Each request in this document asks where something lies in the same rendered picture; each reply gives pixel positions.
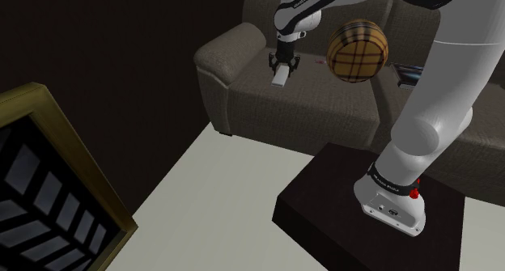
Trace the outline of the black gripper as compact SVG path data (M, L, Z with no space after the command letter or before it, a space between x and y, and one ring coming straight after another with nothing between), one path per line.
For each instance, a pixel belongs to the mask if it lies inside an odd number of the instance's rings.
M300 55L294 55L295 42L287 42L282 40L277 40L276 53L269 53L269 67L273 72L278 70L279 63L288 63L289 72L288 77L291 73L298 68Z

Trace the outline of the white flat remote control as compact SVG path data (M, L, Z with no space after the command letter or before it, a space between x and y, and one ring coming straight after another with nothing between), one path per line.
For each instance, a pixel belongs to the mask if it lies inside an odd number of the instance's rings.
M274 77L271 85L275 87L284 87L290 75L290 67L287 64L281 63L274 71Z

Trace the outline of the grey-brown fabric sofa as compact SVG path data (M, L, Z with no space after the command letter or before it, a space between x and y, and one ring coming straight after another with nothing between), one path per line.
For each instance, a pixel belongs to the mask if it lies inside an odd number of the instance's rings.
M299 40L301 59L284 87L271 85L269 53L277 44L280 0L244 0L242 22L194 56L203 103L215 130L317 154L325 144L380 153L410 92L397 86L390 64L423 66L440 14L402 0L368 0L323 11ZM388 60L371 80L345 83L325 60L331 34L352 19L380 26ZM473 105L469 127L427 168L427 175L468 197L505 206L505 57Z

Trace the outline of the tan plaid round cushion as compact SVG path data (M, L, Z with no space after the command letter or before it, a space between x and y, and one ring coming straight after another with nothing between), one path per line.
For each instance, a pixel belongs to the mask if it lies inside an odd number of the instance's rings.
M388 40L370 20L353 19L329 38L326 64L337 78L361 83L373 78L388 60Z

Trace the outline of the dark robot stand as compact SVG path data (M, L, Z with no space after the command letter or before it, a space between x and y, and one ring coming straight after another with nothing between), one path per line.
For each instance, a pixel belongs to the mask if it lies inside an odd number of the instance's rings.
M354 182L376 154L327 144L278 195L273 221L328 271L460 271L465 195L422 175L422 233L366 215Z

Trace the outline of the gold-framed wall picture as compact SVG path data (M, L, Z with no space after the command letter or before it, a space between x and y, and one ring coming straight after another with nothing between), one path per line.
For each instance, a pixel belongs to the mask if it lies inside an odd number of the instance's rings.
M0 94L0 271L105 271L137 228L46 86Z

